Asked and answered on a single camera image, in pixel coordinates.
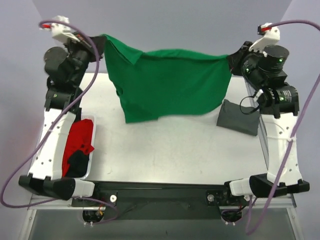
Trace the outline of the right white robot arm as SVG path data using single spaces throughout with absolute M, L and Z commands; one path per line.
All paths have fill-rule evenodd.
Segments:
M 230 72 L 243 77 L 254 90 L 252 99 L 266 132 L 268 167 L 266 173 L 226 182 L 228 188 L 222 190 L 221 197 L 227 204 L 245 195 L 275 198 L 310 190 L 299 169 L 294 133 L 300 112 L 299 94 L 286 82 L 283 70 L 289 51 L 275 44 L 261 50 L 252 50 L 252 46 L 252 42 L 244 42 L 227 60 Z

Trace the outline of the green t shirt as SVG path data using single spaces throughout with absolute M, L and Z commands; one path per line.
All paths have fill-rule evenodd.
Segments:
M 207 114 L 221 105 L 231 80 L 226 55 L 144 52 L 107 35 L 104 58 L 128 124 Z

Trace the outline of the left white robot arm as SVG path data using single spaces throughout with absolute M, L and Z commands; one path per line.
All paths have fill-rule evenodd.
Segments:
M 87 41 L 79 33 L 62 47 L 52 47 L 44 55 L 48 75 L 44 103 L 44 123 L 39 146 L 31 156 L 33 163 L 18 184 L 27 191 L 49 198 L 69 200 L 83 197 L 90 206 L 101 201 L 94 183 L 63 176 L 63 155 L 73 123 L 81 119 L 80 102 L 85 94 L 80 84 L 89 63 L 103 57 L 106 37 Z

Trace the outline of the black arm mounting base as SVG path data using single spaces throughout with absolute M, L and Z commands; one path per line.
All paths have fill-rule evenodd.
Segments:
M 248 202 L 227 185 L 96 181 L 90 200 L 74 199 L 85 210 L 104 201 L 117 208 L 118 220 L 215 220 L 222 208 L 242 213 Z

